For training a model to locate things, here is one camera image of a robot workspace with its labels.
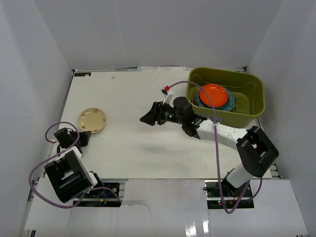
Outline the cream floral plate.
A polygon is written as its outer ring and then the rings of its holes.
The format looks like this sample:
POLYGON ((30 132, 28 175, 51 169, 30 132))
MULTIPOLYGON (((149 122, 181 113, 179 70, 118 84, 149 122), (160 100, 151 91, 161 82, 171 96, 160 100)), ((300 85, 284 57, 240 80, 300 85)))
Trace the cream floral plate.
POLYGON ((77 119, 77 128, 81 131, 100 132, 107 124, 106 114, 99 108, 83 110, 77 119))

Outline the orange plate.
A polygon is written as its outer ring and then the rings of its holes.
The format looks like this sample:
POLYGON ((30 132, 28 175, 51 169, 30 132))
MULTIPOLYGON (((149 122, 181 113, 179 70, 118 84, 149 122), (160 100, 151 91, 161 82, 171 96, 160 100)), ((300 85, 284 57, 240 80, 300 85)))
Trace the orange plate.
POLYGON ((217 84, 207 84, 202 87, 202 90, 199 91, 200 101, 204 105, 211 107, 211 102, 207 96, 210 97, 215 108, 225 105, 228 101, 227 91, 224 87, 217 84))

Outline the teal scalloped plate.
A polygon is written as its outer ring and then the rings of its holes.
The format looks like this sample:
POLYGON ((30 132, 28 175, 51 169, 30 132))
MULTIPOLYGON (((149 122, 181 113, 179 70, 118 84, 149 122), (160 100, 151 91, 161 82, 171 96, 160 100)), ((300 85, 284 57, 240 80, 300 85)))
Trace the teal scalloped plate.
MULTIPOLYGON (((234 95, 228 89, 226 89, 225 87, 224 87, 224 89, 228 95, 228 99, 223 106, 215 107, 215 109, 217 109, 219 111, 229 112, 234 107, 235 99, 234 99, 234 95)), ((196 96, 196 102, 199 105, 199 107, 212 109, 211 105, 207 105, 207 104, 202 102, 202 100, 199 97, 199 91, 200 90, 198 89, 197 92, 194 94, 196 96)))

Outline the dark red rimmed plate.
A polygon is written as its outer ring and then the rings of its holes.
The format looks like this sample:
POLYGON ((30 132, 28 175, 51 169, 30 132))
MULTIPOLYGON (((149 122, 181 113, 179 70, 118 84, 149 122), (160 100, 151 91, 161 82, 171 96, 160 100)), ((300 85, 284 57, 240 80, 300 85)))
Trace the dark red rimmed plate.
POLYGON ((197 102, 196 102, 196 96, 195 96, 195 95, 193 95, 193 104, 194 104, 195 106, 199 106, 199 105, 197 104, 197 102))

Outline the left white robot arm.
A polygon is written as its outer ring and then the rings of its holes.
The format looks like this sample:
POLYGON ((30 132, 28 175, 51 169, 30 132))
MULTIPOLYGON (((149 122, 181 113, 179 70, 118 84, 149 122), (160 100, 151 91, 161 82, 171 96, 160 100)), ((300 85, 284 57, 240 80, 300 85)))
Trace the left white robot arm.
POLYGON ((87 171, 81 162, 82 147, 88 145, 91 131, 75 132, 61 128, 54 133, 57 152, 64 151, 44 166, 52 187, 63 203, 88 191, 93 197, 104 192, 104 184, 93 171, 87 171))

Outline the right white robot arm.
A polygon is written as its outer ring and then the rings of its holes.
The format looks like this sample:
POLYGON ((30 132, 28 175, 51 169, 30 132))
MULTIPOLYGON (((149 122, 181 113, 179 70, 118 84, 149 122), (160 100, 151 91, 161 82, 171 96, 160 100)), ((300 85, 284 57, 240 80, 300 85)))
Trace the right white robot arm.
POLYGON ((279 156, 279 151, 262 128, 253 126, 244 129, 214 124, 206 117, 196 114, 185 97, 174 99, 173 106, 154 102, 140 121, 151 126, 163 125, 166 122, 177 123, 190 137, 215 141, 236 150, 240 164, 230 171, 219 185, 229 197, 236 196, 241 191, 241 186, 253 177, 263 177, 279 156))

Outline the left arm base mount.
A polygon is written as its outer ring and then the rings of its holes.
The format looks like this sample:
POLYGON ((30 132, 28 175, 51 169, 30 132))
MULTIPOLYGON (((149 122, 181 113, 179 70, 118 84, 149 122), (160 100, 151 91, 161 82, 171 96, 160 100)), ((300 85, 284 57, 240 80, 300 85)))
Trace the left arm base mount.
POLYGON ((120 207, 120 201, 113 195, 115 193, 122 201, 124 196, 123 183, 103 183, 108 189, 92 191, 84 196, 78 207, 120 207))

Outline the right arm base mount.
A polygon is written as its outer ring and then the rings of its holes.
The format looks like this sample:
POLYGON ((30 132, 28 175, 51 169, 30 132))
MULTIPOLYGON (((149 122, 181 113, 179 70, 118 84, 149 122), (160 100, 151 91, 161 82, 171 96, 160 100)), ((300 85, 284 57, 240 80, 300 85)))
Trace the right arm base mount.
MULTIPOLYGON (((226 192, 223 187, 224 203, 228 210, 231 210, 235 206, 237 199, 240 197, 245 186, 246 184, 243 184, 238 189, 229 192, 226 192)), ((209 210, 224 209, 217 181, 205 182, 205 187, 203 190, 206 191, 207 208, 209 210)), ((251 197, 253 197, 253 192, 250 185, 248 185, 241 201, 237 206, 237 209, 253 209, 255 206, 254 201, 249 200, 251 197)))

